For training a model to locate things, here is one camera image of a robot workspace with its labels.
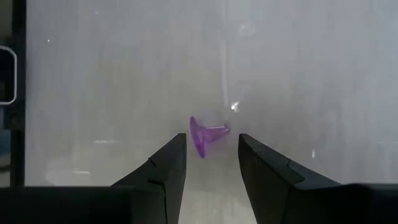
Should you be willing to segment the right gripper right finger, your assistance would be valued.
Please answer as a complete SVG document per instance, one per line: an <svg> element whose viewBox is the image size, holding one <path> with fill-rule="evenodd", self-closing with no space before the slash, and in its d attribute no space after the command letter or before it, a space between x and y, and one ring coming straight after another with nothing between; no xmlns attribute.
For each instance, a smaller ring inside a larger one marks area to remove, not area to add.
<svg viewBox="0 0 398 224"><path fill-rule="evenodd" d="M332 223L329 189L339 183L285 157L248 134L238 158L258 223Z"/></svg>

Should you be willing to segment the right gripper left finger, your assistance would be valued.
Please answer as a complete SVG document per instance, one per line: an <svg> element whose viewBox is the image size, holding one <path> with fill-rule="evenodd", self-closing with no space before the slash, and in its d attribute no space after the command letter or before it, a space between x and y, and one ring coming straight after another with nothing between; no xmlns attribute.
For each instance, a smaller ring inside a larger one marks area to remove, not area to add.
<svg viewBox="0 0 398 224"><path fill-rule="evenodd" d="M113 186L132 190L132 223L177 224L186 173L187 135L178 133Z"/></svg>

